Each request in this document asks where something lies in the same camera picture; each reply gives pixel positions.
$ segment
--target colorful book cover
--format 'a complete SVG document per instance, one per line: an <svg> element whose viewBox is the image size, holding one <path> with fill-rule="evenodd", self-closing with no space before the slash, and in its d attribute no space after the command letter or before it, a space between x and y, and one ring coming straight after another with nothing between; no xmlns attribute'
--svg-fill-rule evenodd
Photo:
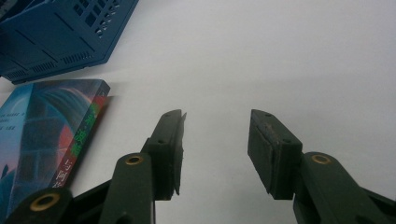
<svg viewBox="0 0 396 224"><path fill-rule="evenodd" d="M64 185L109 90L79 79L11 93L0 108L0 223L30 194Z"/></svg>

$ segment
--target ventilation slot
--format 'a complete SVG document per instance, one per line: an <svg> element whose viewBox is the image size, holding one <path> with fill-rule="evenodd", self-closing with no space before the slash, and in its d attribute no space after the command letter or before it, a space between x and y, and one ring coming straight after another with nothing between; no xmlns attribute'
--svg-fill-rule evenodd
<svg viewBox="0 0 396 224"><path fill-rule="evenodd" d="M62 58L61 60L64 61L65 64L70 64L70 63L78 63L79 61L85 60L85 59L90 59L92 56L88 51L79 53L79 54L73 54L67 57Z"/></svg>
<svg viewBox="0 0 396 224"><path fill-rule="evenodd" d="M26 76L26 75L27 75L27 74L26 74L23 70L19 70L19 71L16 71L16 72L8 73L8 74L4 75L4 77L7 77L7 78L17 78L17 77L24 77L24 76Z"/></svg>
<svg viewBox="0 0 396 224"><path fill-rule="evenodd" d="M117 9L120 7L120 1L119 0L113 0L110 6L108 7L107 11L105 13L102 13L103 11L99 11L100 7L104 7L104 5L100 4L101 0L98 1L99 6L95 6L93 11L96 13L96 15L103 14L102 20L99 22L99 26L96 27L95 32L98 35L99 38L102 38L105 31L108 28L108 25L111 23L111 20L113 17L117 14Z"/></svg>
<svg viewBox="0 0 396 224"><path fill-rule="evenodd" d="M36 65L32 67L32 70L36 73L41 73L47 70L50 70L55 67L55 64L53 63L42 63L40 65Z"/></svg>

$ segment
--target blue crate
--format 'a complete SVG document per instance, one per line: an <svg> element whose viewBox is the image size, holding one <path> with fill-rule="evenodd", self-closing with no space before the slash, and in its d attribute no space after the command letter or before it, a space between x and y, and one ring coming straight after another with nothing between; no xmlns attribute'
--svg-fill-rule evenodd
<svg viewBox="0 0 396 224"><path fill-rule="evenodd" d="M0 21L0 76L18 84L106 63L137 2L32 0Z"/></svg>

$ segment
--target white tabletop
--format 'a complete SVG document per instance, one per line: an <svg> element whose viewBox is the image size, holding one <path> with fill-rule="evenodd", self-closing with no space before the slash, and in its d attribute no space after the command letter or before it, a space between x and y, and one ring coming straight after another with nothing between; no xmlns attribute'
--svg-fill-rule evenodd
<svg viewBox="0 0 396 224"><path fill-rule="evenodd" d="M251 109L396 198L396 3L141 0L103 65L48 79L102 78L111 91L73 179L75 195L140 151L161 114L182 109L181 194L157 222L296 223L248 157ZM0 79L0 104L13 91Z"/></svg>

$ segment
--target book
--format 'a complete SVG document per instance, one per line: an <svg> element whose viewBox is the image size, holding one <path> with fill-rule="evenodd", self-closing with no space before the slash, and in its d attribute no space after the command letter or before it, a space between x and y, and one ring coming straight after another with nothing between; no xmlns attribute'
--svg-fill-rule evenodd
<svg viewBox="0 0 396 224"><path fill-rule="evenodd" d="M62 187L110 88L101 79L16 88L0 108L0 223L30 194Z"/></svg>

